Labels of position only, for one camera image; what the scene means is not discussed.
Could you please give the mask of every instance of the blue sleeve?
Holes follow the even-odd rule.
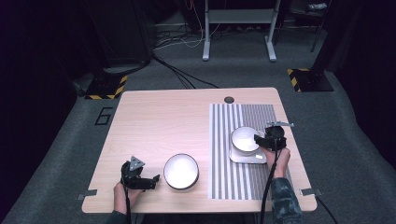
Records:
[[[117,212],[113,210],[110,217],[107,219],[106,224],[125,224],[126,223],[126,215],[121,212]]]
[[[289,180],[287,178],[273,179],[271,190],[274,223],[304,223],[303,212]]]

